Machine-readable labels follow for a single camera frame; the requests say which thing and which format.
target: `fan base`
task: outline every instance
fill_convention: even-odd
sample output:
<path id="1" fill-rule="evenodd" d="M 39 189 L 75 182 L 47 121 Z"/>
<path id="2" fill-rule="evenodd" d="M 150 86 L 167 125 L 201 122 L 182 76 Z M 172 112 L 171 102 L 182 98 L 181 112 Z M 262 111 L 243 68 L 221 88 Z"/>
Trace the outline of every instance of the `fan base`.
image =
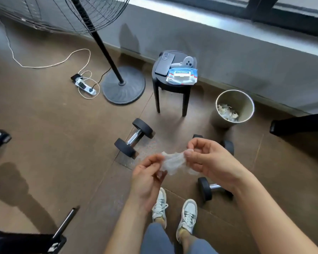
<path id="1" fill-rule="evenodd" d="M 101 84 L 105 98 L 117 105 L 126 105 L 135 102 L 145 91 L 145 78 L 140 70 L 122 66 L 118 68 L 124 84 L 120 84 L 117 76 L 110 71 Z"/>

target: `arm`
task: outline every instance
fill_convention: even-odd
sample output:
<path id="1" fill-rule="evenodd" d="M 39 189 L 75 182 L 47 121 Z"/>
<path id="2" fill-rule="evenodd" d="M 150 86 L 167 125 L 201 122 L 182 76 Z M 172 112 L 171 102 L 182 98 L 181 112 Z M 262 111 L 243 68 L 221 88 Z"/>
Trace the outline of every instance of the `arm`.
<path id="1" fill-rule="evenodd" d="M 155 154 L 144 159 L 133 171 L 129 197 L 120 214 L 105 254 L 139 254 L 147 214 L 156 203 L 167 172 L 158 177 L 164 157 Z"/>
<path id="2" fill-rule="evenodd" d="M 318 254 L 318 247 L 292 222 L 258 179 L 215 141 L 194 138 L 188 164 L 233 193 L 262 254 Z"/>

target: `white controller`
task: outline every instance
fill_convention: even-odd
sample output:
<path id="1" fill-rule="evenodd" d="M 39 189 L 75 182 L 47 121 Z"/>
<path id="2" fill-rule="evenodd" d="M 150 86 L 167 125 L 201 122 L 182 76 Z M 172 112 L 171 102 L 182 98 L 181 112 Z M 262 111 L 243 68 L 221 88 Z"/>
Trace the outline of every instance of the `white controller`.
<path id="1" fill-rule="evenodd" d="M 172 63 L 171 68 L 193 68 L 194 61 L 191 56 L 187 56 L 182 62 L 180 63 Z"/>
<path id="2" fill-rule="evenodd" d="M 94 90 L 89 85 L 86 85 L 85 82 L 81 78 L 77 78 L 75 81 L 75 85 L 79 87 L 80 89 L 84 90 L 86 93 L 89 93 L 90 95 L 96 95 L 97 91 Z"/>

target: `baseboard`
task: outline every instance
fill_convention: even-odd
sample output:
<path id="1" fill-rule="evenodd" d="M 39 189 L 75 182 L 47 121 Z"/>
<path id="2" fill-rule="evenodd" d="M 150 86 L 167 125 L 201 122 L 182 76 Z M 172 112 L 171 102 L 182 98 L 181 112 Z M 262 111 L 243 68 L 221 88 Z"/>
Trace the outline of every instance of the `baseboard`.
<path id="1" fill-rule="evenodd" d="M 141 59 L 145 62 L 148 62 L 148 63 L 155 63 L 155 59 L 152 59 L 152 58 L 149 58 L 147 56 L 144 56 L 144 55 L 141 55 L 139 53 L 136 53 L 134 51 L 131 51 L 131 50 L 128 50 L 128 49 L 125 49 L 125 48 L 120 48 L 118 46 L 114 46 L 114 45 L 111 45 L 109 43 L 105 43 L 105 46 L 107 48 L 110 48 L 112 50 L 116 50 L 118 52 L 121 52 L 121 53 L 124 53 L 126 55 L 129 55 L 131 57 L 134 57 L 134 58 L 137 58 L 137 59 Z M 284 104 L 281 104 L 281 103 L 278 103 L 278 102 L 275 102 L 271 99 L 268 99 L 268 98 L 265 98 L 263 96 L 260 96 L 258 94 L 255 94 L 255 93 L 251 93 L 249 91 L 246 91 L 244 89 L 240 89 L 240 88 L 237 88 L 237 87 L 234 87 L 232 85 L 228 85 L 228 84 L 225 84 L 225 83 L 218 83 L 218 82 L 214 82 L 214 81 L 211 81 L 207 78 L 203 78 L 203 77 L 199 77 L 198 78 L 198 81 L 202 81 L 202 82 L 205 82 L 209 85 L 213 85 L 215 87 L 218 87 L 220 89 L 224 89 L 224 90 L 230 90 L 230 89 L 238 89 L 238 90 L 241 90 L 241 91 L 244 91 L 246 92 L 248 95 L 251 96 L 251 98 L 256 101 L 256 102 L 260 102 L 262 104 L 265 104 L 267 106 L 270 106 L 272 108 L 275 108 L 275 109 L 278 109 L 278 110 L 281 110 L 281 111 L 284 111 L 284 112 L 287 112 L 293 116 L 296 116 L 296 117 L 301 117 L 301 116 L 306 116 L 306 115 L 309 115 L 309 113 L 305 112 L 305 111 L 302 111 L 302 110 L 298 110 L 298 109 L 295 109 L 295 108 L 292 108 L 292 107 L 289 107 L 287 105 L 284 105 Z"/>

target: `floor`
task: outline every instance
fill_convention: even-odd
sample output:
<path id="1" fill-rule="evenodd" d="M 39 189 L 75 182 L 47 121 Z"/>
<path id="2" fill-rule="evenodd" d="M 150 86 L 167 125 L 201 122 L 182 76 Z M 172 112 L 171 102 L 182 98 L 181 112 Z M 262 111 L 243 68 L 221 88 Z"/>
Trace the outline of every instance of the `floor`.
<path id="1" fill-rule="evenodd" d="M 24 65 L 42 66 L 66 58 L 73 50 L 92 51 L 87 69 L 99 79 L 109 66 L 96 44 L 82 37 L 49 34 L 8 20 L 9 38 Z M 269 134 L 273 119 L 289 115 L 256 103 L 247 123 L 225 132 L 209 123 L 221 89 L 198 83 L 192 88 L 187 116 L 182 96 L 160 91 L 161 113 L 155 108 L 151 65 L 110 51 L 117 64 L 140 68 L 144 94 L 135 103 L 114 106 L 102 95 L 82 98 L 70 77 L 86 63 L 85 51 L 48 69 L 24 69 L 11 57 L 0 27 L 0 128 L 12 140 L 0 149 L 0 230 L 53 233 L 70 209 L 81 209 L 65 231 L 62 253 L 102 253 L 128 195 L 135 164 L 148 154 L 181 152 L 193 134 L 216 141 L 232 140 L 235 157 L 252 171 L 282 209 L 318 245 L 318 133 L 279 138 Z M 156 135 L 136 145 L 134 161 L 114 147 L 133 132 L 141 118 Z M 203 204 L 197 176 L 179 172 L 163 184 L 169 207 L 167 233 L 175 244 L 181 207 L 197 201 L 195 235 L 220 254 L 258 253 L 235 201 L 221 193 Z"/>

